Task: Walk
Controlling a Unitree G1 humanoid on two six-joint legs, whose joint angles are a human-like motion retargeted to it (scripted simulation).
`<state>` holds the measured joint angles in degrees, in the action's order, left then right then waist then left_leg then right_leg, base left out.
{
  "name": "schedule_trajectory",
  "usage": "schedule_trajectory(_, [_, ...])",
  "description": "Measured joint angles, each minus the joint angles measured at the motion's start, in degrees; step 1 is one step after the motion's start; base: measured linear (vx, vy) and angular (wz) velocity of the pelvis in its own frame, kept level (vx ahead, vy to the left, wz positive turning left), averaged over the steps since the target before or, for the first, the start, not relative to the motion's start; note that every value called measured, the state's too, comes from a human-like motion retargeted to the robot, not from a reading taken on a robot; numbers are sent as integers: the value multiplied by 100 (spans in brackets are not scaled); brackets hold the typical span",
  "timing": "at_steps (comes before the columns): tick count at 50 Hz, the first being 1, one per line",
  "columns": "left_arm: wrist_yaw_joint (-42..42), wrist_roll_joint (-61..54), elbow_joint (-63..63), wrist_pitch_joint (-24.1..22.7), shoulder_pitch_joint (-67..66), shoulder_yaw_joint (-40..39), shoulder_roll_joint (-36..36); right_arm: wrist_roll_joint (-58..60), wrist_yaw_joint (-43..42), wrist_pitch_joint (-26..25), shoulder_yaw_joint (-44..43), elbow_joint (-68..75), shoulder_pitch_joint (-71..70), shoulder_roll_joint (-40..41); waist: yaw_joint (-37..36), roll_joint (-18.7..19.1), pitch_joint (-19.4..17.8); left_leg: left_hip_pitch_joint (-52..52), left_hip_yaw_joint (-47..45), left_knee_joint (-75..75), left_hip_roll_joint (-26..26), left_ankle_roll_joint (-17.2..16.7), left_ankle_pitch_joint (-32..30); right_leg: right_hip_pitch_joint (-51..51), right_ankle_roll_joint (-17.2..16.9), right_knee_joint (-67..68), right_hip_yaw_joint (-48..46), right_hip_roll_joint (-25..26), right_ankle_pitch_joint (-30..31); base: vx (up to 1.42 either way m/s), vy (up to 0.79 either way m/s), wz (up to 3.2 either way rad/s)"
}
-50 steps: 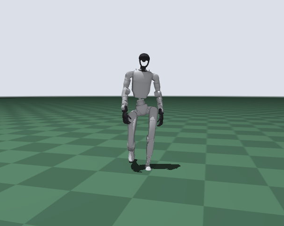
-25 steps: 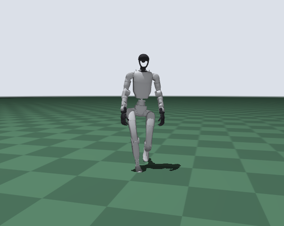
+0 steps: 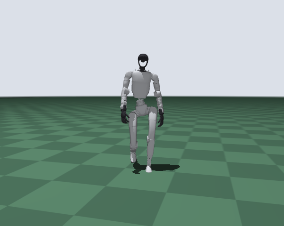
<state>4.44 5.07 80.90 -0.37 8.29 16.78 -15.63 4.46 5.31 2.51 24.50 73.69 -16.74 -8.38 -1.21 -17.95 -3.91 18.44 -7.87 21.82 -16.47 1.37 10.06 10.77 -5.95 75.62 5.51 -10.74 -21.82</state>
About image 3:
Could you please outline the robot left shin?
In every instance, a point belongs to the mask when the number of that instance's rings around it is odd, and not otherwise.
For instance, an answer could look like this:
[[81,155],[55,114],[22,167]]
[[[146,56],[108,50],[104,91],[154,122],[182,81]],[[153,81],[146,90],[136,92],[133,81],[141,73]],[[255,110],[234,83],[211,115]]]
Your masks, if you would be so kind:
[[151,166],[151,159],[154,153],[154,140],[150,140],[149,143],[147,143],[147,166]]

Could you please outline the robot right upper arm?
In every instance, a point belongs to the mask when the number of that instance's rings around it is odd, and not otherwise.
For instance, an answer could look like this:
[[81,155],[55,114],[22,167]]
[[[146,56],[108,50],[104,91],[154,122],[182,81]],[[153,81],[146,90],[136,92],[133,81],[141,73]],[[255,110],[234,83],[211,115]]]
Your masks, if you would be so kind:
[[125,93],[126,95],[128,95],[129,92],[130,92],[130,90],[128,89],[128,86],[129,86],[130,78],[132,77],[132,74],[133,74],[133,72],[128,71],[128,72],[126,72],[125,77],[124,77],[123,88],[125,88],[124,93]]

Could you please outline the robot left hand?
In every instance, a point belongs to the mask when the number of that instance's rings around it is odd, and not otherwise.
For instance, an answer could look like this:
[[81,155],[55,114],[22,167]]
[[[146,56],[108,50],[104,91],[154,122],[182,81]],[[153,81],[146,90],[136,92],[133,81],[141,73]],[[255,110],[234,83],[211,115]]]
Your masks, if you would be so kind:
[[162,109],[159,109],[160,119],[159,119],[158,123],[160,122],[160,124],[158,125],[158,127],[163,125],[163,119],[164,119],[163,114],[164,113],[162,113]]

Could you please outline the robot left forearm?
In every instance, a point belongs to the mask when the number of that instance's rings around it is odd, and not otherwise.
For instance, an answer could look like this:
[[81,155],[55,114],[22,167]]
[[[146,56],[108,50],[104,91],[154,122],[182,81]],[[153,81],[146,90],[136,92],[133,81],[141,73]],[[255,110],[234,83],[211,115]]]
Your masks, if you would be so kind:
[[164,109],[163,109],[163,104],[162,104],[162,95],[161,95],[161,92],[159,91],[159,94],[160,94],[160,97],[158,97],[156,99],[157,101],[157,107],[158,107],[158,112],[159,112],[159,109],[162,109],[162,113],[164,112]]

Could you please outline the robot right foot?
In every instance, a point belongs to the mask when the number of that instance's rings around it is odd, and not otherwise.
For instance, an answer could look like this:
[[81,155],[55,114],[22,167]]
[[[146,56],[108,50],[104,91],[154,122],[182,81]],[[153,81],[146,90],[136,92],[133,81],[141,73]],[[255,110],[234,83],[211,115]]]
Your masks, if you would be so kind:
[[136,162],[136,160],[137,160],[136,152],[130,152],[130,161]]

